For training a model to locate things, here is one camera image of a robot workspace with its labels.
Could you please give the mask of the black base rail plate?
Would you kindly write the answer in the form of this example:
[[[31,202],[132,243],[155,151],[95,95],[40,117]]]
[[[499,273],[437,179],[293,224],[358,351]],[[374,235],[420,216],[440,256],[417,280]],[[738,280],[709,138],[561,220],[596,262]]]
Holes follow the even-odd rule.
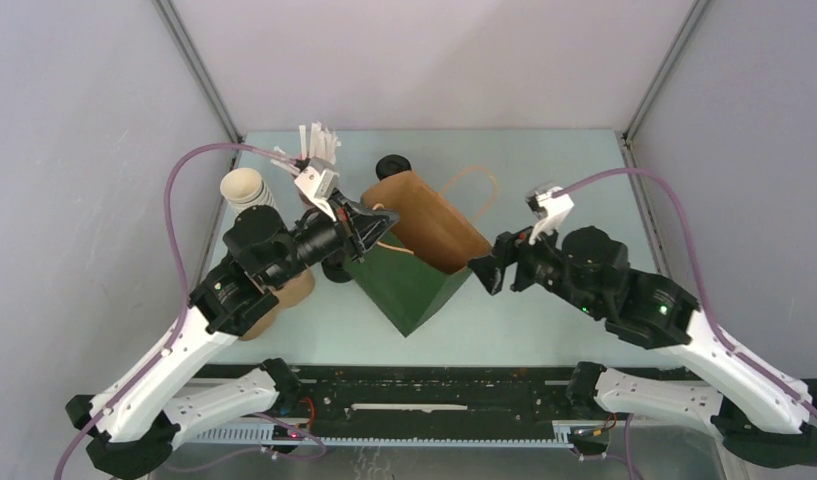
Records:
[[[529,442],[568,422],[603,434],[620,416],[566,394],[570,367],[299,366],[294,404],[271,413],[339,441]]]

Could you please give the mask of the brown cardboard cup carrier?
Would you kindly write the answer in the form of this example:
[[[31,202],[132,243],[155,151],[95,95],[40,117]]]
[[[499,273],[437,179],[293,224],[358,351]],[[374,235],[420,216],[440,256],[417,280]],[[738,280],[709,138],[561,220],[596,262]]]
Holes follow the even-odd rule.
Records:
[[[276,321],[277,317],[287,309],[291,309],[307,297],[309,297],[314,290],[316,281],[310,269],[304,270],[288,281],[280,290],[272,289],[272,293],[278,299],[278,305],[263,315],[245,334],[243,334],[240,341],[250,341],[258,338]]]

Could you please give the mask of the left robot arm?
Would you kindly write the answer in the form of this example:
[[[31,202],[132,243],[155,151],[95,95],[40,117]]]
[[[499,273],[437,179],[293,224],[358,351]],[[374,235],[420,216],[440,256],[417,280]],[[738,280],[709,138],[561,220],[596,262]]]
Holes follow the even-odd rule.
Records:
[[[301,385],[285,361],[268,359],[242,378],[188,397],[181,388],[213,357],[280,305],[279,292],[334,254],[360,261],[399,220],[340,193],[293,227],[273,207],[240,213],[224,234],[227,252],[185,298],[170,329],[122,379],[94,396],[77,395],[67,414],[93,466],[137,479],[194,436],[235,418],[288,416]]]

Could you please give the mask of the black cup lid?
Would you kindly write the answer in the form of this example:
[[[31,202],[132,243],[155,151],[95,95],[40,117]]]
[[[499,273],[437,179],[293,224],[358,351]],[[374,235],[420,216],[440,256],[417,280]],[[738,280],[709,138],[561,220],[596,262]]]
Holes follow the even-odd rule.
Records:
[[[375,165],[375,174],[378,180],[384,180],[393,175],[411,170],[411,162],[399,154],[386,155],[379,159]]]

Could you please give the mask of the stack of paper cups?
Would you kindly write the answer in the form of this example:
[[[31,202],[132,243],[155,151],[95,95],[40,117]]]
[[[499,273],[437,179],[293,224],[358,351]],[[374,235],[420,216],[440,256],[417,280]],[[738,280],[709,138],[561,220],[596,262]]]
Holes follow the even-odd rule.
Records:
[[[236,168],[227,173],[221,180],[220,193],[236,215],[255,206],[276,208],[271,190],[253,168]]]

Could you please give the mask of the stack of black lids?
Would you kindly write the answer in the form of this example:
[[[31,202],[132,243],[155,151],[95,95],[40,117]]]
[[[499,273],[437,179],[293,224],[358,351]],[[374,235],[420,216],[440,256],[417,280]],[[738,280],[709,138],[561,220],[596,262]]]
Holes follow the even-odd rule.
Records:
[[[345,284],[353,281],[352,275],[345,269],[342,263],[323,262],[321,268],[324,276],[331,282]]]

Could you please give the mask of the green paper bag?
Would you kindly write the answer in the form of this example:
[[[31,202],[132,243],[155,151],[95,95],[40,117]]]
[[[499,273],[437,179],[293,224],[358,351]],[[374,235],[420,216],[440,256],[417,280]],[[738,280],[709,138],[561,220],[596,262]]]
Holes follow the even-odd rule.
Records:
[[[465,217],[445,197],[463,176],[482,172],[490,180],[487,202]],[[497,200],[490,170],[471,166],[442,189],[432,189],[413,171],[389,176],[367,189],[361,202],[381,213],[399,214],[398,223],[374,243],[361,263],[348,262],[352,280],[395,329],[407,337],[435,315],[471,275],[467,263],[487,255],[491,244],[474,227]]]

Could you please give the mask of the white wrapped straws bundle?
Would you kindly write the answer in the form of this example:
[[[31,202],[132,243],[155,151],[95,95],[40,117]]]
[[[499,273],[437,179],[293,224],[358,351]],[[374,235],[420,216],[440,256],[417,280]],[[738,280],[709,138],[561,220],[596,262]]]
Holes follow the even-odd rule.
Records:
[[[335,169],[337,150],[342,145],[341,139],[334,130],[325,127],[321,122],[312,122],[310,125],[298,126],[299,153],[291,156],[280,147],[273,149],[274,157],[270,162],[297,177],[311,162],[323,163],[328,168]]]

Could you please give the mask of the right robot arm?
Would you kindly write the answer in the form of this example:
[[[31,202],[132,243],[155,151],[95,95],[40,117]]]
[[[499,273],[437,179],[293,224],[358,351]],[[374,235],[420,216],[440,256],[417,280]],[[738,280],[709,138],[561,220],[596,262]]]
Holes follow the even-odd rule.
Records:
[[[582,361],[565,392],[575,416],[603,410],[656,418],[706,433],[761,467],[817,465],[817,379],[776,372],[716,331],[691,293],[633,269],[626,246],[602,230],[585,227],[565,237],[505,232],[468,267],[490,294],[513,268],[513,291],[542,287],[619,340],[673,357],[699,379],[680,385]]]

